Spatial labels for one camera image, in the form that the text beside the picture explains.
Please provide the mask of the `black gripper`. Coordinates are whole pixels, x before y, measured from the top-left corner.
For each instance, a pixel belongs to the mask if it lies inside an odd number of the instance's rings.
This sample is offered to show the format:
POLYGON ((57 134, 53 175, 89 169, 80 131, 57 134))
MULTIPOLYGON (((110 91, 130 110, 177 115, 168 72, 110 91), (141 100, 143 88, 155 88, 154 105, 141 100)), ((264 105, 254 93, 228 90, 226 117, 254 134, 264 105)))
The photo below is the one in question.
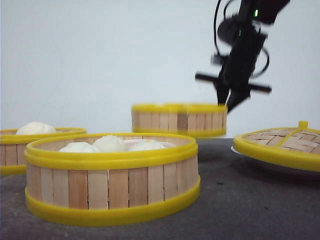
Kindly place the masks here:
POLYGON ((266 38, 266 34, 256 31, 253 26, 238 30, 231 45, 231 51, 222 65, 219 75, 195 74, 196 80, 213 83, 216 89, 217 103, 219 105, 226 104, 228 113, 247 98, 247 93, 250 90, 265 93, 272 91, 269 86, 249 83, 266 38))

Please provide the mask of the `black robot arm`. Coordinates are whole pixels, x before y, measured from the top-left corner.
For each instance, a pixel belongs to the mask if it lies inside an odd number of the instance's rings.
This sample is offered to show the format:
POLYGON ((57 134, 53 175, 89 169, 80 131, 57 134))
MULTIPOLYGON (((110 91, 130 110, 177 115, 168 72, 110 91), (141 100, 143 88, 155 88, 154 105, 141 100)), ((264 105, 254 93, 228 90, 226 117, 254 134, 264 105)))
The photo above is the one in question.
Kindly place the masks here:
POLYGON ((261 31, 261 24, 272 25, 278 13, 289 3, 287 0, 243 0, 239 10, 231 17, 224 17, 220 24, 213 23, 213 38, 219 38, 230 45, 229 54, 219 50, 211 56, 212 65, 220 65, 218 76, 197 72, 195 79, 211 82, 216 90, 217 105, 229 113, 248 99, 251 91, 270 93, 270 86, 252 84, 251 78, 262 75, 269 67, 255 73, 257 59, 261 52, 268 58, 264 48, 268 35, 261 31))

